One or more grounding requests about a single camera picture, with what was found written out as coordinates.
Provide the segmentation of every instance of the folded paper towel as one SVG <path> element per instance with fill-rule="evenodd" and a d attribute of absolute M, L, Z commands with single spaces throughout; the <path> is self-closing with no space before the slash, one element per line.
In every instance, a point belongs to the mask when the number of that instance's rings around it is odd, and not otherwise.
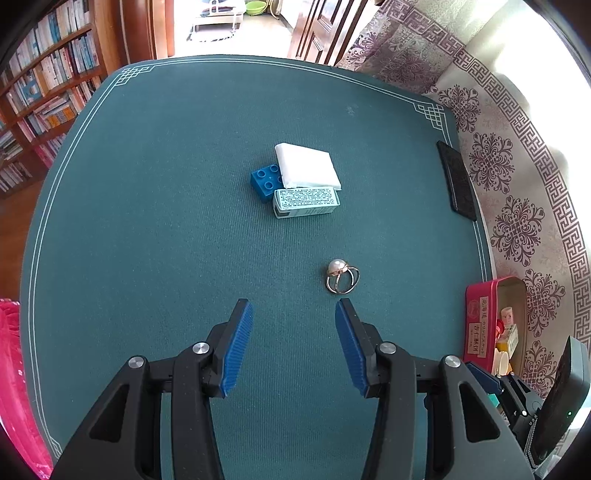
<path fill-rule="evenodd" d="M 333 187 L 340 190 L 339 178 L 330 154 L 289 143 L 275 146 L 281 180 L 286 189 L 296 187 Z"/>

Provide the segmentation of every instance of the red tin box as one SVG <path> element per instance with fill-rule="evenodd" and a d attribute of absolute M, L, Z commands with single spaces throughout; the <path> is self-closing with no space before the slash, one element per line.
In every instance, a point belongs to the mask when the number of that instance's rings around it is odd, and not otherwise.
<path fill-rule="evenodd" d="M 505 307 L 513 308 L 519 334 L 519 343 L 510 360 L 513 371 L 519 375 L 527 342 L 527 318 L 525 284 L 517 277 L 496 278 L 466 289 L 464 361 L 472 361 L 492 372 L 496 320 L 501 318 Z"/>

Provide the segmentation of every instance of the pearl ring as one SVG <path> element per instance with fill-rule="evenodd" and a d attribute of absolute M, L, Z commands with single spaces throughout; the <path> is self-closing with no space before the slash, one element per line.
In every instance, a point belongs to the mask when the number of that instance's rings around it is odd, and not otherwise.
<path fill-rule="evenodd" d="M 348 290 L 341 291 L 339 290 L 340 276 L 347 272 L 351 275 L 351 286 Z M 340 258 L 335 258 L 329 263 L 329 267 L 326 270 L 326 288 L 329 289 L 329 292 L 336 293 L 337 295 L 348 294 L 355 288 L 358 282 L 359 270 L 357 268 L 351 267 L 351 265 Z"/>

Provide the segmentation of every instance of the pink fabric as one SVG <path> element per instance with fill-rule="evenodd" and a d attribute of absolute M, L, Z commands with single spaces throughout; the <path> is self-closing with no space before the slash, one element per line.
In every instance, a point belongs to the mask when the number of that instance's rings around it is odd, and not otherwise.
<path fill-rule="evenodd" d="M 18 302 L 0 300 L 0 419 L 28 466 L 42 479 L 53 469 L 27 396 Z"/>

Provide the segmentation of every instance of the blue lego brick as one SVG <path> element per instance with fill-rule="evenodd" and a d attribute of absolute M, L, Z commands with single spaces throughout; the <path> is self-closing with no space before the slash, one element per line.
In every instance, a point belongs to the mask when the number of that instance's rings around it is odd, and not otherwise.
<path fill-rule="evenodd" d="M 251 185 L 263 203 L 273 198 L 275 190 L 282 189 L 279 165 L 269 165 L 251 173 Z"/>

